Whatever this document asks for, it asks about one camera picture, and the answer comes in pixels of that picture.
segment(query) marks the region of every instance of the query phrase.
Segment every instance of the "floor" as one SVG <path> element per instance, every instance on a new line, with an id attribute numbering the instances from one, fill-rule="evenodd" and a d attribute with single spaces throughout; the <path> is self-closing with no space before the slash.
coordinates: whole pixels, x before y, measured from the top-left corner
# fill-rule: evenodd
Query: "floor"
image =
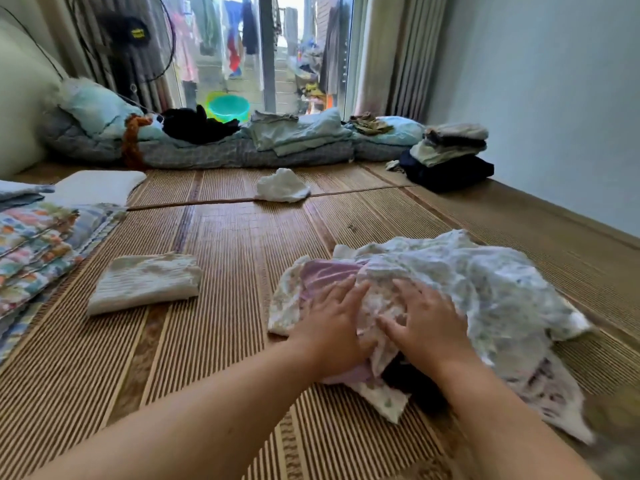
<path id="1" fill-rule="evenodd" d="M 48 171 L 59 178 L 65 170 Z M 313 195 L 294 205 L 250 201 L 261 170 L 150 172 L 124 223 L 69 277 L 0 368 L 0 443 L 12 445 L 0 452 L 0 477 L 22 478 L 98 429 L 268 346 L 271 293 L 299 256 L 329 257 L 336 243 L 466 228 L 477 242 L 525 252 L 596 324 L 596 332 L 556 347 L 585 392 L 585 416 L 598 435 L 594 447 L 567 441 L 604 479 L 636 478 L 640 240 L 494 181 L 437 196 L 380 164 L 296 171 Z M 201 298 L 84 319 L 86 298 L 111 259 L 169 250 L 202 263 Z M 246 299 L 234 298 L 240 295 Z M 451 417 L 426 417 L 412 406 L 396 428 L 347 389 L 316 386 L 286 414 L 246 477 L 473 472 Z"/>

